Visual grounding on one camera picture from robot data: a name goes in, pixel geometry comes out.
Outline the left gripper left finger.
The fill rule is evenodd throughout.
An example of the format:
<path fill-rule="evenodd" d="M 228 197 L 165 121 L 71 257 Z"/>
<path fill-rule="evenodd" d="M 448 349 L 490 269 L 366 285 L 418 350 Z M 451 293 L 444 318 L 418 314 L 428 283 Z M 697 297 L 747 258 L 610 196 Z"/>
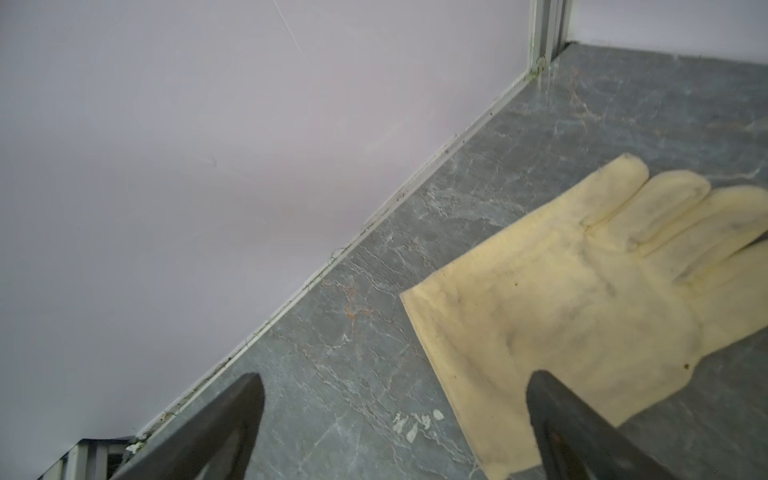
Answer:
<path fill-rule="evenodd" d="M 265 407 L 261 376 L 240 376 L 117 479 L 242 479 Z"/>

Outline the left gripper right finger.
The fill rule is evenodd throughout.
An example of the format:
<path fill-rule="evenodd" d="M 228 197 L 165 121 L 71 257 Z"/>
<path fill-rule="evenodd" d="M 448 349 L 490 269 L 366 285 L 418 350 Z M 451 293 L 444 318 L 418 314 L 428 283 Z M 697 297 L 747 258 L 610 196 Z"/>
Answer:
<path fill-rule="evenodd" d="M 566 385 L 533 372 L 526 405 L 548 479 L 672 479 Z"/>

